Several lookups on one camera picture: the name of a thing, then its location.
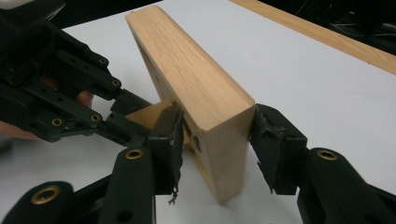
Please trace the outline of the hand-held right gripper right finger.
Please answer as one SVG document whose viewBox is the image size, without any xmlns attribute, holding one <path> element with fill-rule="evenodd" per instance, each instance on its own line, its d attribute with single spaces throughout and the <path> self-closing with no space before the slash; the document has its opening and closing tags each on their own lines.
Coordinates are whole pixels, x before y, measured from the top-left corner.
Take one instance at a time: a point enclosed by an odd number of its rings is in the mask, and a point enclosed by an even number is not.
<svg viewBox="0 0 396 224">
<path fill-rule="evenodd" d="M 298 196 L 304 224 L 396 224 L 395 195 L 366 183 L 338 152 L 309 149 L 271 106 L 255 106 L 250 144 L 269 189 Z"/>
</svg>

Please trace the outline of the white table cover sheet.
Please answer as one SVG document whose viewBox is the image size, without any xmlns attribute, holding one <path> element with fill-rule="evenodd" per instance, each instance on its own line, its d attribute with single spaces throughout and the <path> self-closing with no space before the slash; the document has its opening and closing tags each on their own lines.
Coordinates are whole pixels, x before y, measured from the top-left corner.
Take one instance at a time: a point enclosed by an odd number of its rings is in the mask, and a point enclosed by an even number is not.
<svg viewBox="0 0 396 224">
<path fill-rule="evenodd" d="M 396 195 L 396 75 L 229 0 L 163 0 L 171 16 L 258 103 L 279 110 L 311 147 L 342 154 L 369 184 Z M 120 147 L 98 135 L 14 142 L 0 153 L 0 222 L 30 188 L 80 189 L 108 175 Z M 156 200 L 158 224 L 301 224 L 296 200 L 272 193 L 254 153 L 245 185 L 217 203 L 191 157 L 176 199 Z"/>
</svg>

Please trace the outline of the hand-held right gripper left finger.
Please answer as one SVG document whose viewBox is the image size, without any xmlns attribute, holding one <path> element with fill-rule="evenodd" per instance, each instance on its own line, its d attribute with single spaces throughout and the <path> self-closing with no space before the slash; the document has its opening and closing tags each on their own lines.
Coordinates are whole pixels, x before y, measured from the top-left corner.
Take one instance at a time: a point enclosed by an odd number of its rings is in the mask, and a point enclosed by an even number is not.
<svg viewBox="0 0 396 224">
<path fill-rule="evenodd" d="M 183 112 L 166 107 L 142 144 L 119 153 L 98 224 L 156 224 L 157 195 L 176 202 L 183 164 Z"/>
</svg>

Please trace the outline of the light wooden box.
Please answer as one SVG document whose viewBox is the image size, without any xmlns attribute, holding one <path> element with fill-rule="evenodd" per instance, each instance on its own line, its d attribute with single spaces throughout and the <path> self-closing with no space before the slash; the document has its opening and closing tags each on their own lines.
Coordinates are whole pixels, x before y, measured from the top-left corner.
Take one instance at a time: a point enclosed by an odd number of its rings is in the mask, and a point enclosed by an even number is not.
<svg viewBox="0 0 396 224">
<path fill-rule="evenodd" d="M 245 180 L 255 101 L 162 8 L 125 16 L 162 100 L 184 112 L 184 148 L 218 203 Z"/>
</svg>

